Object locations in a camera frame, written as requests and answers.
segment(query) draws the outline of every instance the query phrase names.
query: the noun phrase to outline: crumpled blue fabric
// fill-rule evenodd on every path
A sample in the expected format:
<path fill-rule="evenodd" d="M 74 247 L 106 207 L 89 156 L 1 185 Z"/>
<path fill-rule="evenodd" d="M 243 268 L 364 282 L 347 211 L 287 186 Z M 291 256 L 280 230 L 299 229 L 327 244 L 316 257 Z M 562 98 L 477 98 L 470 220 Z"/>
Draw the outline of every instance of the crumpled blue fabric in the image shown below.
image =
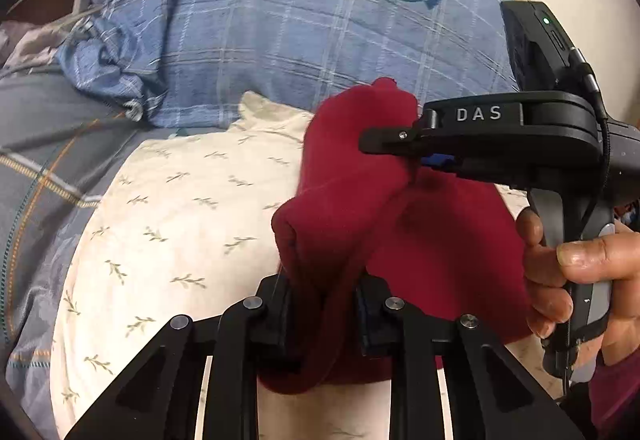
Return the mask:
<path fill-rule="evenodd" d="M 58 51 L 81 91 L 160 127 L 226 127 L 254 90 L 314 110 L 393 77 L 420 103 L 516 90 L 500 0 L 94 0 Z"/>

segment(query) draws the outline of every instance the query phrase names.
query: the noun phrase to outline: red cloth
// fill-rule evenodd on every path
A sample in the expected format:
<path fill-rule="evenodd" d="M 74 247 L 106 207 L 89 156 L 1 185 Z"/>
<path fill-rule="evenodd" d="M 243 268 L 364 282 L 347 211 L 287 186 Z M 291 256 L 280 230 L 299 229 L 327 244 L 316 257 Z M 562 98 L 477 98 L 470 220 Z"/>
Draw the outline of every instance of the red cloth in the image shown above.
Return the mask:
<path fill-rule="evenodd" d="M 410 126 L 417 101 L 380 78 L 326 100 L 305 134 L 298 192 L 273 216 L 292 287 L 299 373 L 263 372 L 274 391 L 389 378 L 364 359 L 353 290 L 366 269 L 423 312 L 473 313 L 503 341 L 528 335 L 522 242 L 494 186 L 358 150 L 369 127 Z"/>

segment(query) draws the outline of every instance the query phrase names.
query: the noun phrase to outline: black handheld device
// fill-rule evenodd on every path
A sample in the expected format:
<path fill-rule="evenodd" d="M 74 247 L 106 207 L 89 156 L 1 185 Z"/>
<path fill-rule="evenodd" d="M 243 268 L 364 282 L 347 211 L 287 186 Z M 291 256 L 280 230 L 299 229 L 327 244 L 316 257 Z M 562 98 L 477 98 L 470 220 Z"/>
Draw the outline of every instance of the black handheld device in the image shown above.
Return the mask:
<path fill-rule="evenodd" d="M 640 131 L 611 119 L 593 70 L 549 8 L 501 4 L 511 68 L 520 92 L 426 103 L 411 128 L 370 128 L 364 153 L 420 157 L 423 165 L 527 191 L 545 242 L 614 232 L 613 208 L 640 197 Z M 595 360 L 572 370 L 578 346 L 607 326 L 610 281 L 567 283 L 568 322 L 546 340 L 544 367 L 590 380 Z"/>

